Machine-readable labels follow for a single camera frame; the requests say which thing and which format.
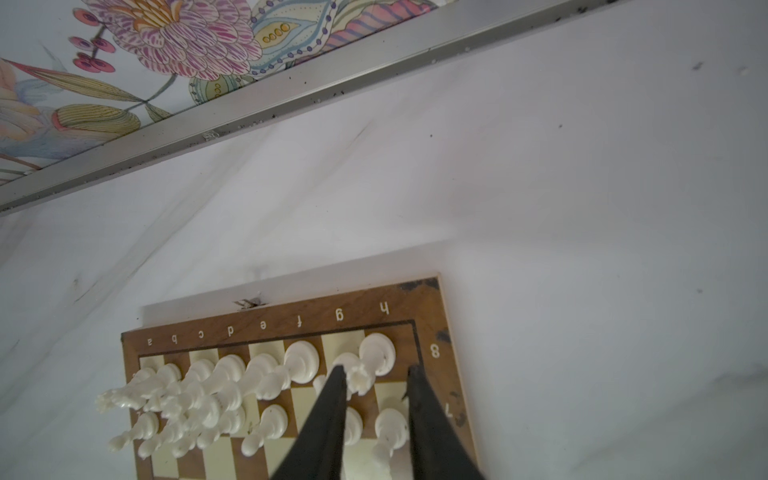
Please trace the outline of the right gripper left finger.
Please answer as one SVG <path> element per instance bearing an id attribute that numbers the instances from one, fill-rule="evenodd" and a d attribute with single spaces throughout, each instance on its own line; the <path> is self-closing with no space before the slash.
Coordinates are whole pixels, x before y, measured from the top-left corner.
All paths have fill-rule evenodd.
<path id="1" fill-rule="evenodd" d="M 339 480 L 346 409 L 346 373 L 337 365 L 327 376 L 302 430 L 271 479 Z"/>

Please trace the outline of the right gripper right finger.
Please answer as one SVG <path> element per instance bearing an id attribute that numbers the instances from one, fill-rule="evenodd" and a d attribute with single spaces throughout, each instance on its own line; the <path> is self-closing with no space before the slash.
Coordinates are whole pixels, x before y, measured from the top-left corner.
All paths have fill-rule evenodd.
<path id="1" fill-rule="evenodd" d="M 421 365 L 408 369 L 406 397 L 413 478 L 484 479 L 453 430 Z"/>

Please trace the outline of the white pawn from tray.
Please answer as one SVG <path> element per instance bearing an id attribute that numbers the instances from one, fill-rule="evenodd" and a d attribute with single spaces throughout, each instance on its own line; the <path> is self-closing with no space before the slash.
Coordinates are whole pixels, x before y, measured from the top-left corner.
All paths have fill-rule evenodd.
<path id="1" fill-rule="evenodd" d="M 363 433 L 363 420 L 361 415 L 352 407 L 346 409 L 344 446 L 352 446 L 358 443 Z"/>

